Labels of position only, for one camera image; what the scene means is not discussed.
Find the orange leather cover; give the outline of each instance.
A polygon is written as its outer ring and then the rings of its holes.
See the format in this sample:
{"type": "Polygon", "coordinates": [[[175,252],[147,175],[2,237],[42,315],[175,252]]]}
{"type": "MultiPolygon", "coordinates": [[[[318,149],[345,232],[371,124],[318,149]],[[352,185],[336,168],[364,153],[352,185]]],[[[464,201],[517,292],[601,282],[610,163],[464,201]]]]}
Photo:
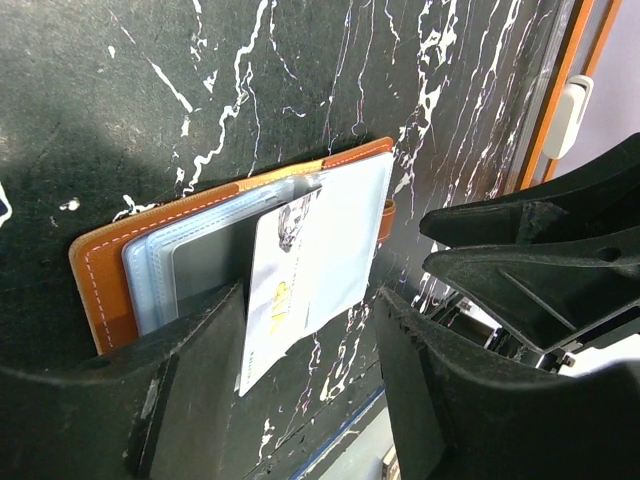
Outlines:
{"type": "MultiPolygon", "coordinates": [[[[127,345],[138,338],[122,263],[123,247],[137,236],[193,215],[241,192],[291,175],[336,168],[374,155],[390,152],[393,141],[382,138],[325,159],[290,165],[272,172],[238,180],[205,192],[167,203],[152,210],[106,225],[78,238],[71,245],[69,260],[98,353],[127,345]]],[[[388,236],[389,215],[385,208],[381,234],[388,236]]]]}

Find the white card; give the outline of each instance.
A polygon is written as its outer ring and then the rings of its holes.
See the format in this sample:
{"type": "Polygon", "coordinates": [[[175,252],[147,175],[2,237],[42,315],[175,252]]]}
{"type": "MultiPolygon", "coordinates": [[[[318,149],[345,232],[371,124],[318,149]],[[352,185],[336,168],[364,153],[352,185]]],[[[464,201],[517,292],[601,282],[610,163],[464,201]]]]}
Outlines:
{"type": "Polygon", "coordinates": [[[304,336],[321,198],[322,190],[314,190],[258,221],[240,396],[304,336]]]}

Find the leather strap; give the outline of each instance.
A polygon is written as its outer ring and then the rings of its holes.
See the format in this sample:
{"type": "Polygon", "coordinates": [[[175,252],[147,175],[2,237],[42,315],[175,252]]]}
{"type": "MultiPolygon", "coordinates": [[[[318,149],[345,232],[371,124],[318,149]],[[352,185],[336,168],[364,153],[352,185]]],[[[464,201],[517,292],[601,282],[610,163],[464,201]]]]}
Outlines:
{"type": "Polygon", "coordinates": [[[384,202],[384,210],[382,212],[382,222],[380,223],[380,231],[378,233],[378,243],[384,242],[391,236],[393,228],[393,220],[396,217],[396,202],[388,199],[384,202]]]}

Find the black plastic bracket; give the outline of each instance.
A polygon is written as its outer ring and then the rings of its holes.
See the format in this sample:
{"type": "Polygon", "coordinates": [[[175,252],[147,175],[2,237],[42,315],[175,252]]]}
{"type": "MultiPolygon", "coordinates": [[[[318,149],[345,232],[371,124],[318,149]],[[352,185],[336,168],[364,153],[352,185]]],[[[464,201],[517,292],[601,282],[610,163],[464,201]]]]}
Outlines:
{"type": "Polygon", "coordinates": [[[429,212],[420,230],[451,247],[424,269],[528,348],[579,349],[596,328],[615,341],[640,319],[640,134],[538,187],[429,212]]]}
{"type": "Polygon", "coordinates": [[[550,374],[387,289],[373,320],[403,479],[640,478],[640,362],[550,374]]]}
{"type": "Polygon", "coordinates": [[[242,286],[207,305],[74,370],[0,367],[0,477],[211,478],[242,353],[242,286]]]}

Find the black marble wall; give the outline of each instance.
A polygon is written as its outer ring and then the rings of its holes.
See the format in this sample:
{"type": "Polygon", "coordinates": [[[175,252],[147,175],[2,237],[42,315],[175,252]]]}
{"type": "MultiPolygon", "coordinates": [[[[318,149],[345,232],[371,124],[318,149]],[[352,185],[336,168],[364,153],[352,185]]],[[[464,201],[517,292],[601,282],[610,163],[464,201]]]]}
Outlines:
{"type": "Polygon", "coordinates": [[[295,462],[277,470],[282,458],[307,458],[330,434],[314,439],[314,417],[337,408],[347,418],[379,385],[375,287],[420,310],[441,292],[421,269],[438,247],[418,234],[420,218],[501,193],[557,9],[552,0],[7,0],[2,363],[59,369],[95,355],[66,257],[80,234],[389,135],[399,211],[372,293],[295,345],[232,410],[226,478],[286,478],[295,462]]]}

